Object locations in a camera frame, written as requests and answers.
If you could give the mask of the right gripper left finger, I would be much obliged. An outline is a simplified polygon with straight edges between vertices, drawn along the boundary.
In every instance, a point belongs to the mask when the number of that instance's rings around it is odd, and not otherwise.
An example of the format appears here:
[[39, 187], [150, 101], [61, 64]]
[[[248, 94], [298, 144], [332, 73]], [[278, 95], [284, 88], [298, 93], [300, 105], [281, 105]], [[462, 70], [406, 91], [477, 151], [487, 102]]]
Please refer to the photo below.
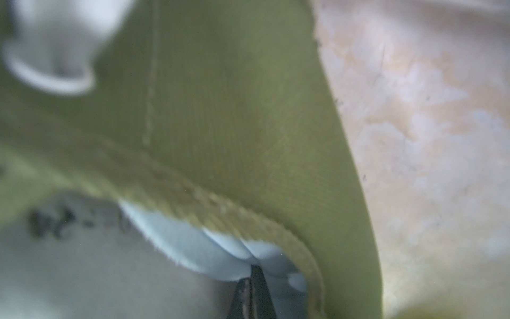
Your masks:
[[236, 285], [227, 319], [251, 318], [251, 279], [240, 279]]

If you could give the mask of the olive green shoe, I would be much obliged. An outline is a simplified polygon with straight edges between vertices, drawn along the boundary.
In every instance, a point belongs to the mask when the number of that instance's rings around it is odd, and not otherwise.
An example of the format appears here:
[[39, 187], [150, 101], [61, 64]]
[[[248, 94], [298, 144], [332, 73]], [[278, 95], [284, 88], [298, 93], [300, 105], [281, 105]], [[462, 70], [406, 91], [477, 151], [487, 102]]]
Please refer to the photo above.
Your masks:
[[276, 245], [307, 318], [381, 318], [307, 1], [5, 1], [1, 202], [79, 191]]

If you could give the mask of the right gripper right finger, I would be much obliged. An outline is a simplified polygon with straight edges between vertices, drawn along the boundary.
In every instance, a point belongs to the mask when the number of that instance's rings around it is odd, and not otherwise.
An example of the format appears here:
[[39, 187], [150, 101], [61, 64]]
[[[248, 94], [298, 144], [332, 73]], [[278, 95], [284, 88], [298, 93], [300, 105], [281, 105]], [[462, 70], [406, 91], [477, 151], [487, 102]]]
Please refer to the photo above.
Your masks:
[[250, 274], [250, 318], [277, 319], [263, 270], [256, 265], [252, 265]]

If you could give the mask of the grey-blue insole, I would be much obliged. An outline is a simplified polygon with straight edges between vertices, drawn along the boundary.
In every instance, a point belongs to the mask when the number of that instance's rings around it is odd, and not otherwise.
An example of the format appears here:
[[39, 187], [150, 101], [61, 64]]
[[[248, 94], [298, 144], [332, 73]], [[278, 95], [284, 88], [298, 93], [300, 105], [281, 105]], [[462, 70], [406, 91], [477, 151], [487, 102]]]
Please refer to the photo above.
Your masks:
[[306, 318], [306, 280], [280, 247], [195, 227], [128, 202], [120, 207], [157, 250], [190, 271], [235, 282], [249, 276], [253, 266], [261, 267], [277, 317]]

